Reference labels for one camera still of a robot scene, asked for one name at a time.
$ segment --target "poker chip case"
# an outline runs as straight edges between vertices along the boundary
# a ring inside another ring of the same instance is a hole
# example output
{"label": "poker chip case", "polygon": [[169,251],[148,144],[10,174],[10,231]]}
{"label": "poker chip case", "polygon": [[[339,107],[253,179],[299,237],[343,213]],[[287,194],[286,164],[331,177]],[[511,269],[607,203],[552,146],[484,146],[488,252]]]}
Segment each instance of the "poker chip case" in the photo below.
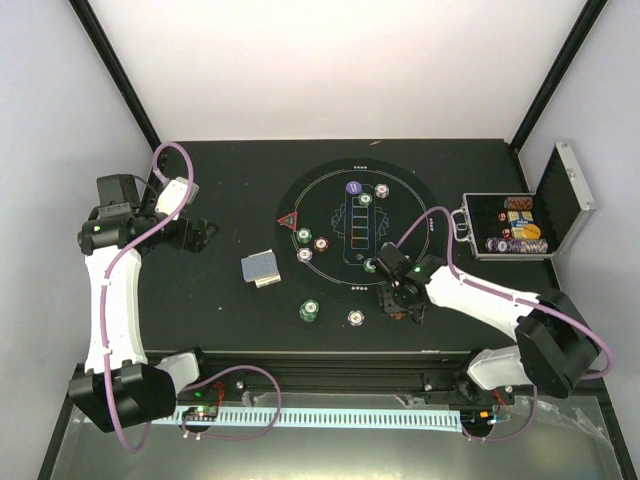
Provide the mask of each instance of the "poker chip case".
{"label": "poker chip case", "polygon": [[463,194],[456,240],[481,260],[552,258],[569,250],[595,210],[573,149],[556,143],[535,193]]}

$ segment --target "red triangle marker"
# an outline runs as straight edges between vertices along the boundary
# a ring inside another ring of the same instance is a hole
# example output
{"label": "red triangle marker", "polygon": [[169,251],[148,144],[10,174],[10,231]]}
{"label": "red triangle marker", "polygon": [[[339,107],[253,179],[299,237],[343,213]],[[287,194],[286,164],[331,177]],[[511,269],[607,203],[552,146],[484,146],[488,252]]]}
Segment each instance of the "red triangle marker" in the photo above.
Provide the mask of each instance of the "red triangle marker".
{"label": "red triangle marker", "polygon": [[295,232],[298,227],[298,212],[289,213],[288,215],[279,218],[278,223],[280,225],[284,225],[287,228],[290,228]]}

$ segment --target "case handle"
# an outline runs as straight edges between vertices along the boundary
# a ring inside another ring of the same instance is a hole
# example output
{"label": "case handle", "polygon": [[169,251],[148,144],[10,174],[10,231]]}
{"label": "case handle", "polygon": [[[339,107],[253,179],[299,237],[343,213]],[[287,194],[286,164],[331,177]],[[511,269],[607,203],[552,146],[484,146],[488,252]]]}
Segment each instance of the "case handle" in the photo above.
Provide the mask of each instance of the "case handle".
{"label": "case handle", "polygon": [[[463,221],[462,223],[456,223],[456,215],[458,214],[462,214],[463,218],[465,218],[465,221]],[[456,226],[456,228],[453,230],[453,236],[456,239],[456,241],[459,243],[471,241],[471,236],[469,235],[469,225],[466,222],[464,209],[459,208],[457,210],[452,211],[451,219],[453,220],[453,223]],[[467,232],[467,234],[464,237],[459,237],[458,232]]]}

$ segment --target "white wall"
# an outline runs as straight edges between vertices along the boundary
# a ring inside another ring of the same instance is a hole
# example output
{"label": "white wall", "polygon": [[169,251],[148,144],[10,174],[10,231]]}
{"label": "white wall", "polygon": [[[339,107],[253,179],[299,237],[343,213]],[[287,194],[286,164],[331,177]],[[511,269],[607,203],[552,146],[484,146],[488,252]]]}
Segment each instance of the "white wall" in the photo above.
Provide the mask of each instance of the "white wall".
{"label": "white wall", "polygon": [[89,344],[76,233],[150,149],[66,0],[0,2],[0,478],[36,478]]}
{"label": "white wall", "polygon": [[573,145],[600,207],[556,267],[617,353],[606,383],[640,472],[640,2],[605,7],[520,155],[530,185],[556,140]]}
{"label": "white wall", "polygon": [[181,140],[511,140],[584,3],[91,0]]}

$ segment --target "white backdrop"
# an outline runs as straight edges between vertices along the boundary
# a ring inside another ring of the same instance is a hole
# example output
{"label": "white backdrop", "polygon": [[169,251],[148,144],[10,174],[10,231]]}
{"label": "white backdrop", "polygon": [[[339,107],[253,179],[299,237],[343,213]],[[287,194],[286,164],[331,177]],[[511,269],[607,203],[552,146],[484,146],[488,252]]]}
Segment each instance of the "white backdrop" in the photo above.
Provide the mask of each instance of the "white backdrop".
{"label": "white backdrop", "polygon": [[0,2],[0,32],[0,479],[18,480],[87,356],[96,178],[148,175],[151,150],[69,2]]}
{"label": "white backdrop", "polygon": [[585,0],[92,0],[162,140],[511,140]]}

